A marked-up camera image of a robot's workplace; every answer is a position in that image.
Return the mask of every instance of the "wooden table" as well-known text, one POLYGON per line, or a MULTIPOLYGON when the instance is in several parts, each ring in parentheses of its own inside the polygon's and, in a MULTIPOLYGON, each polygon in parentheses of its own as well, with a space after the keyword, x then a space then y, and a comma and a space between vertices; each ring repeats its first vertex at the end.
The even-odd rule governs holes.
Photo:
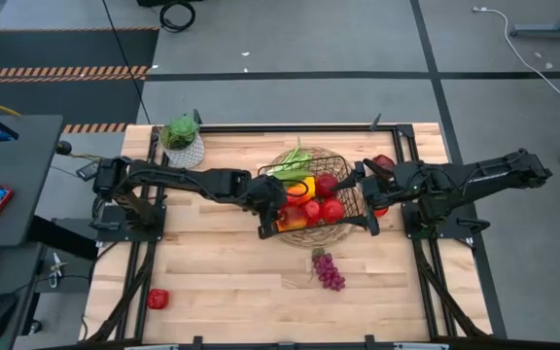
MULTIPOLYGON (((413 127, 420 158, 447 162, 438 124, 413 127)), ((130 126, 122 155, 146 158, 150 133, 150 126, 130 126)), ((205 133, 206 157, 197 169, 231 167, 256 174, 296 146, 298 136, 302 146, 325 147, 351 162, 378 154, 394 158, 392 136, 382 132, 205 133)), ((429 339, 399 206, 380 218, 378 236, 355 227, 347 240, 328 248, 347 279, 347 288, 337 293, 312 278, 309 250, 275 238, 259 240, 258 219, 251 214, 189 192, 166 194, 166 230, 157 245, 152 288, 169 290, 170 302, 164 310, 148 310, 145 344, 191 343, 195 335, 203 335, 205 343, 359 342, 365 334, 377 341, 429 339)), ((86 309, 90 334, 122 295, 129 248, 120 243, 94 270, 86 309)), ((471 250, 450 239, 440 240, 439 248, 451 295, 490 332, 471 250)), ((137 302, 131 303, 126 336, 133 335, 137 302)))

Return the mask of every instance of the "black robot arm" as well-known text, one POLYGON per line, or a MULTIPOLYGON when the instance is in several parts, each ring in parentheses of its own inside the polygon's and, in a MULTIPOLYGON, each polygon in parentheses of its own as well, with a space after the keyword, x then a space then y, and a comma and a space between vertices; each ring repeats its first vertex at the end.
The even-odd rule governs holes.
POLYGON ((537 156, 526 150, 464 165, 409 161, 387 170, 369 159, 364 164, 374 175, 366 176, 363 163, 357 162, 356 169, 336 188, 362 185, 367 213, 358 224, 372 235, 379 233, 373 210, 416 200, 416 220, 429 228, 440 224, 455 208, 505 189, 538 188, 552 176, 537 156))
POLYGON ((199 193, 209 200, 252 211, 261 220, 261 239, 278 233, 275 221, 278 211, 287 202, 282 182, 272 176, 261 175, 253 179, 246 170, 192 171, 126 157, 102 159, 92 190, 103 200, 116 201, 130 225, 151 227, 160 220, 156 207, 133 192, 143 185, 199 193))

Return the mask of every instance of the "white cable cord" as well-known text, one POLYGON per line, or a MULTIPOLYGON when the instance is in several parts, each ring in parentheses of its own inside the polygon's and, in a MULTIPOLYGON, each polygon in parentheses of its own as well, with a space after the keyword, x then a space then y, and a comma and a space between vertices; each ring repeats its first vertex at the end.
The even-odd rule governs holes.
POLYGON ((542 74, 542 72, 535 69, 530 64, 526 63, 524 58, 522 58, 520 53, 515 49, 515 46, 513 45, 513 43, 511 42, 511 40, 509 39, 509 36, 508 36, 509 19, 507 18, 507 16, 505 16, 505 14, 503 14, 502 12, 500 12, 498 10, 491 10, 491 9, 484 8, 484 7, 479 8, 477 6, 472 7, 472 11, 475 12, 475 13, 492 13, 492 14, 497 14, 500 17, 502 17, 505 20, 505 40, 507 40, 507 43, 509 44, 509 47, 513 50, 513 53, 515 53, 515 55, 520 59, 520 62, 524 63, 524 65, 527 68, 529 68, 533 72, 537 73, 540 77, 542 77, 542 79, 545 80, 546 83, 548 83, 550 85, 551 88, 553 88, 558 94, 560 94, 560 89, 558 87, 556 87, 548 78, 546 78, 545 75, 542 74))

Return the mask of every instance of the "orange striped tape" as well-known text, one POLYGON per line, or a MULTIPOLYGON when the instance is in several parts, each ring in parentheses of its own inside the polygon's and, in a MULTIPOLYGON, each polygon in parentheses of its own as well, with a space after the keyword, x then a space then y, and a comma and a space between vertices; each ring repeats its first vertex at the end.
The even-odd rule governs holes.
POLYGON ((130 122, 67 124, 64 133, 123 132, 130 122))
MULTIPOLYGON (((65 32, 65 31, 106 31, 112 30, 112 27, 99 27, 99 28, 0 28, 0 32, 65 32)), ((116 30, 159 30, 157 27, 117 27, 116 30)))
POLYGON ((146 80, 151 68, 132 66, 16 67, 0 68, 0 83, 79 82, 96 80, 146 80))

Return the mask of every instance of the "bunch of grapes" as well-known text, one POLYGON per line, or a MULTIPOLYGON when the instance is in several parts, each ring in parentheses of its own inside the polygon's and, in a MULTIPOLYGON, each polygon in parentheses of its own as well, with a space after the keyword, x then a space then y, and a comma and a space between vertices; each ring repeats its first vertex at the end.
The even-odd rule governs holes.
POLYGON ((345 288, 345 277, 340 277, 338 268, 334 267, 332 254, 316 255, 312 261, 319 275, 319 281, 323 282, 323 288, 330 288, 337 292, 345 288))

